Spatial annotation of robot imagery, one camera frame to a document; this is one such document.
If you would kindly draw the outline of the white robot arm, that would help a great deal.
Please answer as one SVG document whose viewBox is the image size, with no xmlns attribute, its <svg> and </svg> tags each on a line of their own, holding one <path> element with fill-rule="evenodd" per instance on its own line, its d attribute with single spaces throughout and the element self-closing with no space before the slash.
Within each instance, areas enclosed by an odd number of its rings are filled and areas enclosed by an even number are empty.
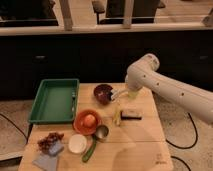
<svg viewBox="0 0 213 171">
<path fill-rule="evenodd" d="M 159 66 L 159 59 L 151 53 L 132 63 L 127 68 L 125 78 L 128 89 L 137 92 L 147 87 L 203 122 L 213 125 L 213 92 L 159 74 Z"/>
</svg>

